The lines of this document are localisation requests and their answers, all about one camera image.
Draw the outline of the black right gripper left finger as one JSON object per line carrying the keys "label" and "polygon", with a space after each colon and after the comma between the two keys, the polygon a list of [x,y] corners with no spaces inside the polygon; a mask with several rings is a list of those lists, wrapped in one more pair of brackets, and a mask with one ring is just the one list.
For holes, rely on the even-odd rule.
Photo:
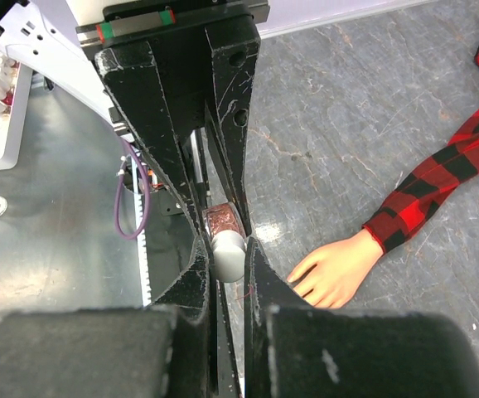
{"label": "black right gripper left finger", "polygon": [[144,308],[0,315],[0,397],[209,397],[217,387],[210,256]]}

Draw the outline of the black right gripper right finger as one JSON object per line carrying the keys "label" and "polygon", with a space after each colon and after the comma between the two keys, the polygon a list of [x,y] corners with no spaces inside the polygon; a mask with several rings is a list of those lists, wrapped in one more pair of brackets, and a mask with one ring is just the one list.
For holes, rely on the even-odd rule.
{"label": "black right gripper right finger", "polygon": [[275,273],[255,238],[244,293],[248,397],[479,397],[477,358],[449,318],[313,308]]}

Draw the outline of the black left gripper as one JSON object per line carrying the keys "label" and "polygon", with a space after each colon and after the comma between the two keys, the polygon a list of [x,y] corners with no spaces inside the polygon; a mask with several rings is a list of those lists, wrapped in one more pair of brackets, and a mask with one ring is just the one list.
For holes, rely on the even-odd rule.
{"label": "black left gripper", "polygon": [[105,48],[94,57],[99,77],[145,160],[172,189],[195,236],[201,236],[201,202],[190,138],[202,126],[202,45],[194,39],[130,40],[209,25],[209,150],[224,194],[250,235],[244,168],[260,37],[252,22],[225,21],[251,17],[258,24],[268,16],[267,1],[75,3],[81,48],[87,54]]}

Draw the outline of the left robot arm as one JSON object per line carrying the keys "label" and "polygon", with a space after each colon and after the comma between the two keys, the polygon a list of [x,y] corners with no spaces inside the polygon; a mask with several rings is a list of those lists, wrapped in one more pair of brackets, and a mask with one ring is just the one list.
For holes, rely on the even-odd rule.
{"label": "left robot arm", "polygon": [[266,1],[71,1],[76,41],[33,1],[0,1],[0,52],[130,132],[198,235],[208,182],[195,172],[204,129],[227,200],[250,233],[244,162]]}

